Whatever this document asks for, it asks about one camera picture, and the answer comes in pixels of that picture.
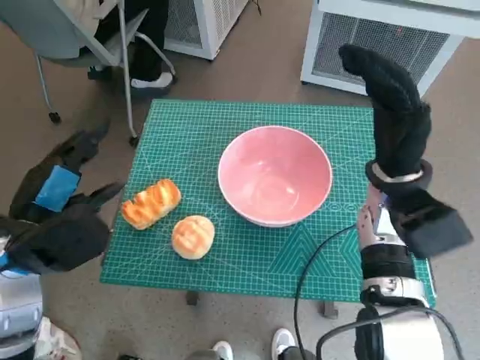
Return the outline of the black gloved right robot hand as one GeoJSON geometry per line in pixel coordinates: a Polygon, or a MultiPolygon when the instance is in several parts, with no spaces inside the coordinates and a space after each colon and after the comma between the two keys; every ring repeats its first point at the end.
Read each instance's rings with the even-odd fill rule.
{"type": "Polygon", "coordinates": [[[343,69],[364,80],[373,106],[375,162],[389,178],[421,171],[431,132],[431,107],[410,73],[370,49],[344,44],[338,50],[343,69]]]}

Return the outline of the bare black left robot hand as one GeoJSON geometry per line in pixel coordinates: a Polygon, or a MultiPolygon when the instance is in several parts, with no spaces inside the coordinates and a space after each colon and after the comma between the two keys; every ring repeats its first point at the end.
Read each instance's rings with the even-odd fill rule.
{"type": "Polygon", "coordinates": [[[24,176],[15,193],[8,216],[39,224],[78,204],[101,206],[117,195],[124,185],[107,184],[89,195],[76,193],[80,168],[98,154],[99,144],[110,129],[110,121],[91,130],[79,130],[52,151],[24,176]]]}

